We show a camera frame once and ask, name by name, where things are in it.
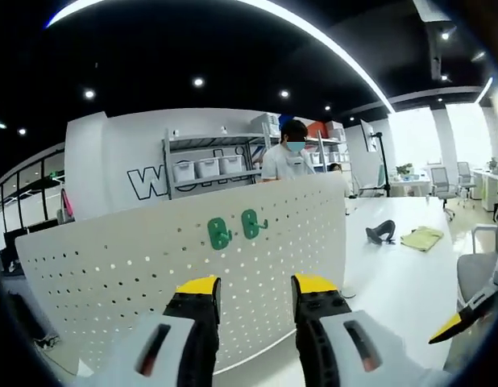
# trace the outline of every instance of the desk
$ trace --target desk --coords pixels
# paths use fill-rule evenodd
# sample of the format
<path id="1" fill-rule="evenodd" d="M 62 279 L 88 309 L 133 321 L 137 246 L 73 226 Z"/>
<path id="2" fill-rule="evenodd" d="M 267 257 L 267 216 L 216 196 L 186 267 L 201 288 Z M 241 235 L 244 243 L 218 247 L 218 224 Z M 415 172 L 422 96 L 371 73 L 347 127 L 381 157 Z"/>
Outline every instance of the desk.
<path id="1" fill-rule="evenodd" d="M 413 187 L 416 196 L 426 196 L 431 191 L 432 181 L 427 176 L 421 176 L 417 180 L 399 180 L 389 182 L 393 191 L 393 197 L 404 196 L 405 187 Z"/>
<path id="2" fill-rule="evenodd" d="M 347 200 L 347 258 L 345 283 L 356 296 L 352 310 L 366 310 L 405 343 L 407 355 L 427 368 L 442 369 L 451 340 L 429 345 L 428 340 L 456 311 L 457 257 L 437 198 L 359 198 Z M 420 225 L 444 232 L 427 253 L 399 243 L 376 246 L 367 241 L 365 227 L 384 220 L 396 223 L 396 240 Z M 303 387 L 305 382 L 295 335 L 255 359 L 214 378 L 215 387 Z"/>
<path id="3" fill-rule="evenodd" d="M 471 189 L 471 197 L 482 199 L 482 207 L 486 211 L 494 211 L 494 205 L 498 202 L 498 175 L 482 169 L 472 169 L 471 173 L 476 184 Z"/>

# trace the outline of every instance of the pegboard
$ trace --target pegboard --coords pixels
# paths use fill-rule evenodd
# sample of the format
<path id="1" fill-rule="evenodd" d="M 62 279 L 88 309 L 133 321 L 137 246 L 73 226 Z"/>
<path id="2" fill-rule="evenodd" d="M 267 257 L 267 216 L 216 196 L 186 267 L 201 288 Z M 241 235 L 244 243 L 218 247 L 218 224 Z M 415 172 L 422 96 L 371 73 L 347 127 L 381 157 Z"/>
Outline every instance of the pegboard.
<path id="1" fill-rule="evenodd" d="M 94 370 L 140 316 L 163 313 L 178 285 L 221 277 L 219 371 L 295 328 L 294 273 L 342 285 L 343 189 L 331 173 L 249 185 L 68 223 L 20 237 L 16 245 L 52 325 Z M 251 240 L 240 219 L 247 209 L 269 223 Z M 207 230 L 217 217 L 233 235 L 220 251 Z"/>

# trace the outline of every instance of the gray fabric chair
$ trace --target gray fabric chair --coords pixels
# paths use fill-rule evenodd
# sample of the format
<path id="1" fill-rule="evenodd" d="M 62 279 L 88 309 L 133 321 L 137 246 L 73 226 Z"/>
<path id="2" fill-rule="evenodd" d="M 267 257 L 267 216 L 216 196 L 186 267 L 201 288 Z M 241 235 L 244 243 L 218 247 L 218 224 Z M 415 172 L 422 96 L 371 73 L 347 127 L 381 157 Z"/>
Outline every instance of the gray fabric chair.
<path id="1" fill-rule="evenodd" d="M 494 252 L 476 252 L 475 238 L 477 231 L 495 232 Z M 469 302 L 491 279 L 496 262 L 498 261 L 498 225 L 477 224 L 471 231 L 471 237 L 473 253 L 460 256 L 457 262 L 457 278 L 459 279 L 460 295 L 464 303 Z"/>
<path id="2" fill-rule="evenodd" d="M 432 173 L 432 195 L 442 200 L 442 209 L 450 217 L 450 222 L 455 217 L 455 212 L 446 208 L 448 199 L 457 197 L 456 187 L 450 184 L 448 173 L 445 167 L 435 167 L 431 169 Z"/>
<path id="3" fill-rule="evenodd" d="M 469 164 L 466 161 L 459 161 L 457 169 L 459 171 L 459 201 L 457 204 L 460 205 L 463 202 L 463 208 L 466 208 L 466 204 L 471 202 L 473 208 L 475 208 L 475 203 L 471 201 L 470 196 L 471 188 L 475 188 L 476 184 L 473 181 Z"/>

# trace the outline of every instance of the floor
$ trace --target floor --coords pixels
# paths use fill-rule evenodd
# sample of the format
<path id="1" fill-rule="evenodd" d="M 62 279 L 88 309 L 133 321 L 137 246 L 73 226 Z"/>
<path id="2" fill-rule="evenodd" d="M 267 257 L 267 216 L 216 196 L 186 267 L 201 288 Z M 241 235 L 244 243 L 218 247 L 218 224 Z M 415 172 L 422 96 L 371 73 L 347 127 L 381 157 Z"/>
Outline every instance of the floor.
<path id="1" fill-rule="evenodd" d="M 448 202 L 448 208 L 455 211 L 456 216 L 450 223 L 450 232 L 453 239 L 456 256 L 472 252 L 471 229 L 476 223 L 493 223 L 492 214 L 485 212 L 480 201 L 473 201 L 475 208 L 471 205 L 462 208 L 457 203 L 458 199 Z M 494 249 L 493 233 L 482 232 L 477 235 L 478 252 L 489 252 Z M 456 336 L 451 344 L 450 354 L 446 361 L 445 370 L 457 372 L 470 359 L 477 345 L 481 342 L 484 333 L 487 331 L 487 322 L 481 325 L 475 324 L 469 330 Z M 76 374 L 87 376 L 89 370 L 79 365 L 79 361 L 69 345 L 59 342 L 50 352 L 40 352 L 47 365 L 54 370 L 56 376 L 63 382 L 70 382 Z"/>

